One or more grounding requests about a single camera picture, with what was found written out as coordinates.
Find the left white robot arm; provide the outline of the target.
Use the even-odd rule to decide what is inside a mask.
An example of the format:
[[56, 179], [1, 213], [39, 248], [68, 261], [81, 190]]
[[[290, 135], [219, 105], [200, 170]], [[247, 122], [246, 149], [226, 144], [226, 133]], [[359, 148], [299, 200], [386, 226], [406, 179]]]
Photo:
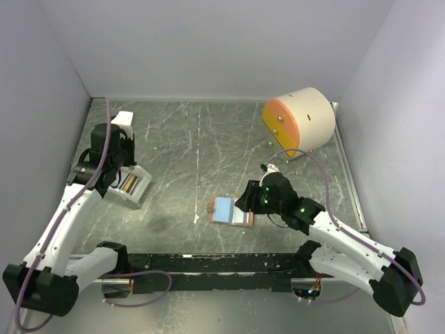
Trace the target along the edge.
[[21, 264], [9, 264], [3, 272], [16, 305], [63, 317], [94, 280], [128, 273], [127, 248], [112, 241], [99, 243], [78, 265], [68, 260], [85, 220], [120, 178], [121, 168], [136, 165], [134, 155], [131, 126], [100, 123], [93, 128], [90, 147], [67, 178], [62, 200], [44, 234]]

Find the white credit card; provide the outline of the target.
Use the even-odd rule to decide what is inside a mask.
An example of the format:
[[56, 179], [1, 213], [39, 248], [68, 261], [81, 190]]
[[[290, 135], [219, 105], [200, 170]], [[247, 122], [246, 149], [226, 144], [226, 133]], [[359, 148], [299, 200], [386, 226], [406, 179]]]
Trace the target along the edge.
[[254, 214], [252, 212], [243, 212], [238, 207], [234, 206], [232, 215], [232, 224], [251, 226], [254, 222]]

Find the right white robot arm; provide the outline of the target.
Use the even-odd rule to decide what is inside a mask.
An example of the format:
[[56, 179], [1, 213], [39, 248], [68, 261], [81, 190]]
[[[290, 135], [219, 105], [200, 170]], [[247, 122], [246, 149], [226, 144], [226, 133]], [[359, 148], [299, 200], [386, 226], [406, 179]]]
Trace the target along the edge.
[[423, 284], [416, 255], [375, 242], [330, 217], [322, 204], [299, 196], [280, 172], [250, 180], [235, 205], [243, 212], [277, 214], [314, 246], [295, 260], [301, 276], [315, 271], [341, 279], [369, 293], [386, 312], [403, 317]]

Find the brown leather card holder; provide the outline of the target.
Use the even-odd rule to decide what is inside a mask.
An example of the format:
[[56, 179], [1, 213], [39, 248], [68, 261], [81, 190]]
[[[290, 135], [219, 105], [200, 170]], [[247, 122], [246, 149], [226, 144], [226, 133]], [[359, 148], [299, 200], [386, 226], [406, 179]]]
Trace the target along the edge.
[[209, 215], [210, 223], [217, 223], [222, 225], [232, 225], [239, 227], [250, 227], [246, 225], [232, 224], [232, 215], [234, 210], [235, 199], [221, 196], [212, 197], [207, 204], [207, 213]]

